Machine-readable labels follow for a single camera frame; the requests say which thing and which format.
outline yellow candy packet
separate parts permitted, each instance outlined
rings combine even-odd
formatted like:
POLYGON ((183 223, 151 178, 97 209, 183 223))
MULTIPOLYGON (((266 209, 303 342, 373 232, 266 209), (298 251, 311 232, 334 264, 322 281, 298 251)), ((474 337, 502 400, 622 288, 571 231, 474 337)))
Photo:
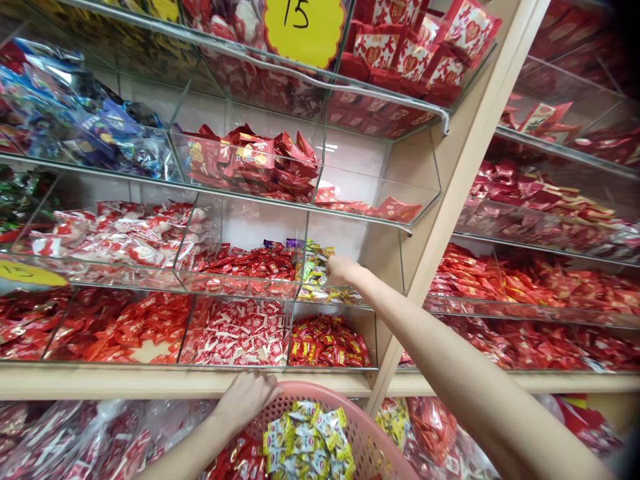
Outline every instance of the yellow candy packet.
POLYGON ((293 403, 289 417, 294 420, 311 422, 311 426, 313 426, 317 416, 322 415, 322 413, 319 403, 300 400, 293 403))

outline packaged snack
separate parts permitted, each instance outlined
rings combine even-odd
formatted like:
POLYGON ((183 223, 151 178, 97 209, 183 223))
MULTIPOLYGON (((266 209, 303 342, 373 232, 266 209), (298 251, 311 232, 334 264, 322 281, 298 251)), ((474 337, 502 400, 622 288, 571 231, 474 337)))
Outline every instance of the packaged snack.
POLYGON ((451 26, 443 41, 470 68, 476 68, 502 25, 502 19, 486 13, 476 0, 455 0, 445 22, 451 26))

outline wooden shelf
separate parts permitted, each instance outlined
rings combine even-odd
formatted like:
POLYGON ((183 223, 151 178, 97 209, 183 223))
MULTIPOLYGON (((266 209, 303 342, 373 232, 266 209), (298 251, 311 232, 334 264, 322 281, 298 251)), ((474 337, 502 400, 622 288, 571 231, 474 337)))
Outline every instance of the wooden shelf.
MULTIPOLYGON (((220 398, 237 373, 140 366, 74 367, 14 363, 0 367, 0 400, 220 398)), ((278 381, 307 381, 368 397, 362 373, 276 373, 278 381)))
MULTIPOLYGON (((510 373, 529 393, 625 393, 640 392, 640 375, 601 373, 510 373)), ((396 372, 388 397, 434 396, 420 373, 396 372)))

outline gold candy wrapper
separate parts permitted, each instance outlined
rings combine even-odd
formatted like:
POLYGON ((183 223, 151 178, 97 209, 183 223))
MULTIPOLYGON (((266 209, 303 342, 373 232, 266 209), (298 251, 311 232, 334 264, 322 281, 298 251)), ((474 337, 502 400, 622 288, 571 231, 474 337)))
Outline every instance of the gold candy wrapper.
POLYGON ((316 402, 296 401, 291 411, 270 422, 264 433, 270 478, 353 480, 355 463, 346 426, 342 408, 324 413, 316 402))
POLYGON ((405 450, 411 422, 407 401, 404 398, 386 398, 376 415, 375 422, 401 451, 405 450))

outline number 15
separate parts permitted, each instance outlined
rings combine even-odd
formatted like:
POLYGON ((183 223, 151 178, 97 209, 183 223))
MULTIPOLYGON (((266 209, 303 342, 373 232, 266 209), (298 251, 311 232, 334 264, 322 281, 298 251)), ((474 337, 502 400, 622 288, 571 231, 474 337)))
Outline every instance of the number 15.
MULTIPOLYGON (((304 25, 294 25, 294 28, 307 28, 309 26, 309 19, 307 18, 307 14, 300 7, 300 5, 302 5, 303 3, 309 3, 309 0, 298 0, 298 6, 296 6, 294 12, 302 13, 302 15, 304 15, 304 17, 305 17, 305 22, 306 23, 304 25)), ((285 27, 287 26, 287 18, 289 17, 289 9, 290 8, 291 8, 291 0, 287 0, 287 12, 285 14, 285 27)))

